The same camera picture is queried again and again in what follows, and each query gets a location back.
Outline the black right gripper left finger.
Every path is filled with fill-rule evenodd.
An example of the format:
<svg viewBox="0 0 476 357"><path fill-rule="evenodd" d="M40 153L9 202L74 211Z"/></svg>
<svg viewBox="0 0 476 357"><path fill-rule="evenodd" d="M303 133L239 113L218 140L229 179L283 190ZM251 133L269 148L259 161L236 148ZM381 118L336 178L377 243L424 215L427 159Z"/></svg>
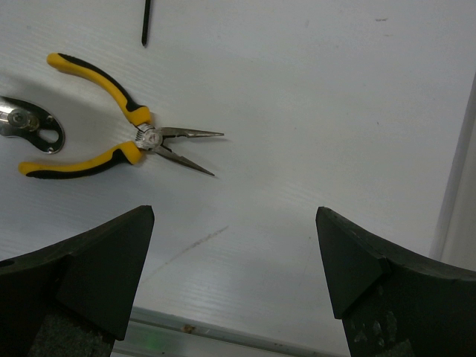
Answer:
<svg viewBox="0 0 476 357"><path fill-rule="evenodd" d="M2 356L110 356L154 227L149 205L1 262Z"/></svg>

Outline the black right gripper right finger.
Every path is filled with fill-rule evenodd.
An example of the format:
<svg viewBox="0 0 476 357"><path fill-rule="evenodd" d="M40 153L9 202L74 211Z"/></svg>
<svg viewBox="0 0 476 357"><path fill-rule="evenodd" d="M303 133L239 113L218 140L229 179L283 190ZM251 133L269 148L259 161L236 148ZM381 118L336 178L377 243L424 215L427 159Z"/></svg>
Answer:
<svg viewBox="0 0 476 357"><path fill-rule="evenodd" d="M414 253L320 207L333 314L352 356L474 356L475 273Z"/></svg>

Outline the silver utility knife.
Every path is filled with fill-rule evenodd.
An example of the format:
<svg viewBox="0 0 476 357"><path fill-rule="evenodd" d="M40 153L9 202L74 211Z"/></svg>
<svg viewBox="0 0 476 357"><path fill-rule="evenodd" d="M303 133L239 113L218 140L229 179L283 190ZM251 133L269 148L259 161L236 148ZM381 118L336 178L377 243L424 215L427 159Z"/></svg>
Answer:
<svg viewBox="0 0 476 357"><path fill-rule="evenodd" d="M1 96L1 136L23 138L41 152L55 154L65 143L60 122L42 107Z"/></svg>

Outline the aluminium table frame rail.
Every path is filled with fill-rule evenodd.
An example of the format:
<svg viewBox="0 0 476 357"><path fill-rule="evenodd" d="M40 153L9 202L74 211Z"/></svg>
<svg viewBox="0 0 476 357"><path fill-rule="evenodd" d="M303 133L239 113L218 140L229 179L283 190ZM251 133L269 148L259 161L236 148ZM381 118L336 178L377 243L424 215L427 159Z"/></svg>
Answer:
<svg viewBox="0 0 476 357"><path fill-rule="evenodd" d="M330 356L284 341L133 307L113 356Z"/></svg>

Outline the red handled screwdriver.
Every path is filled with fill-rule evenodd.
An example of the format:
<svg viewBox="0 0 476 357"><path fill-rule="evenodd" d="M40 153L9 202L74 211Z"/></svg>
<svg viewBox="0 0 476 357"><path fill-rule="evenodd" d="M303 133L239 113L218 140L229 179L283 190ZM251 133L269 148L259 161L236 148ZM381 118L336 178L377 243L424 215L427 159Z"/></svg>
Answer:
<svg viewBox="0 0 476 357"><path fill-rule="evenodd" d="M141 44L146 47L149 39L149 22L152 9L152 0L146 0L144 3L144 17L141 32Z"/></svg>

